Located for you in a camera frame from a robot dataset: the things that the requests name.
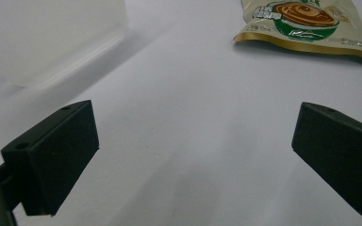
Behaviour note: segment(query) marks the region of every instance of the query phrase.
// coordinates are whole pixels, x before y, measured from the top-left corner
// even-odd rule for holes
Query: snack bag
[[[242,6],[247,25],[235,41],[362,57],[362,22],[352,0],[242,0]]]

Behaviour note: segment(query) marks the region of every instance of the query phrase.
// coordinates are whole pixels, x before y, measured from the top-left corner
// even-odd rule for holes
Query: screw hole
[[[26,149],[30,144],[29,143],[20,143],[14,147],[16,150]]]

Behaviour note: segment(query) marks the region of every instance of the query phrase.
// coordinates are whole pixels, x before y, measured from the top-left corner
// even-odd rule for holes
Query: plastic bag
[[[242,0],[242,6],[247,25],[235,41],[362,57],[362,22],[351,0]]]

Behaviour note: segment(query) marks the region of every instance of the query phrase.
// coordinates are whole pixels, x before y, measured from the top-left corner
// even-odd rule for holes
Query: clear plastic panel
[[[74,73],[126,28],[124,0],[0,0],[0,74],[29,87]]]

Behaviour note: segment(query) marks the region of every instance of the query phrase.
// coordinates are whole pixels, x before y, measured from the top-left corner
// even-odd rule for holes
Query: white table surface
[[[43,89],[0,76],[0,150],[83,100],[101,142],[58,214],[20,205],[20,226],[362,225],[290,145],[301,102],[362,121],[362,62],[235,44],[239,0],[126,4],[113,56]]]

